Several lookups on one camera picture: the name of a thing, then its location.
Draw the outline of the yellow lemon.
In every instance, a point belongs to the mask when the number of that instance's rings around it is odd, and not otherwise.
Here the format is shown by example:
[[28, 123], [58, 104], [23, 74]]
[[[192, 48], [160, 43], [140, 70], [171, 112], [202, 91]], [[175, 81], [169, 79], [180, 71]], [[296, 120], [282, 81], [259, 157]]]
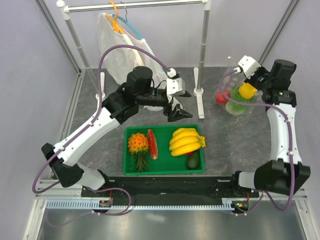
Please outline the yellow lemon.
[[243, 83], [238, 88], [239, 95], [246, 100], [253, 98], [257, 92], [258, 90], [247, 82]]

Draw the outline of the red tomato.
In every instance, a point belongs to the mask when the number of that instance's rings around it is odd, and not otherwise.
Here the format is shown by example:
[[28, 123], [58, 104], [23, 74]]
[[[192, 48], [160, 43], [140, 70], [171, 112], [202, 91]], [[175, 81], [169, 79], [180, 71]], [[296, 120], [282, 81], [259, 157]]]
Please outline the red tomato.
[[227, 102], [229, 101], [223, 94], [221, 91], [219, 91], [216, 95], [215, 95], [215, 101], [217, 104], [224, 106], [227, 104]]

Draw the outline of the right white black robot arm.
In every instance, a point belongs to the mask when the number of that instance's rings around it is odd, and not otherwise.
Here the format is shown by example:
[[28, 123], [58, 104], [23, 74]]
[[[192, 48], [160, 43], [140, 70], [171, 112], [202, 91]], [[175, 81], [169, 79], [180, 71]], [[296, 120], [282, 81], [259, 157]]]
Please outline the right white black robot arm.
[[262, 103], [270, 123], [271, 153], [269, 161], [255, 172], [237, 171], [229, 191], [235, 197], [248, 189], [263, 190], [282, 195], [294, 195], [308, 180], [311, 169], [302, 164], [299, 154], [295, 115], [297, 99], [289, 89], [297, 65], [276, 59], [271, 70], [265, 69], [254, 58], [243, 56], [237, 71], [246, 77], [240, 95], [247, 98], [248, 91], [262, 92]]

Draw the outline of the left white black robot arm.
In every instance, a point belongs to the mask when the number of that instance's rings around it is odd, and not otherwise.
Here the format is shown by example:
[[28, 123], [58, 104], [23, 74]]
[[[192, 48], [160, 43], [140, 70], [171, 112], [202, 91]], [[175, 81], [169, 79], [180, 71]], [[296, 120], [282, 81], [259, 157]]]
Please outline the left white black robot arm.
[[191, 97], [179, 74], [170, 76], [165, 83], [165, 88], [154, 87], [152, 70], [146, 66], [135, 67], [127, 74], [126, 81], [100, 103], [90, 119], [66, 139], [41, 147], [62, 187], [81, 184], [92, 189], [99, 197], [109, 193], [106, 175], [78, 161], [105, 134], [136, 115], [140, 106], [162, 107], [168, 122], [192, 118], [192, 114], [183, 110], [180, 104], [174, 104], [175, 97]]

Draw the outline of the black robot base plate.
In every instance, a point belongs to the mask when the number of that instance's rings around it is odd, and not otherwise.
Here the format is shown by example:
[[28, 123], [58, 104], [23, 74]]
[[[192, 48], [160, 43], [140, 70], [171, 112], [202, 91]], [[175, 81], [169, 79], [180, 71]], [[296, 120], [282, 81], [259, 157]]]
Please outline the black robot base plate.
[[221, 205], [222, 199], [259, 197], [237, 186], [230, 176], [115, 176], [104, 189], [122, 188], [134, 207]]

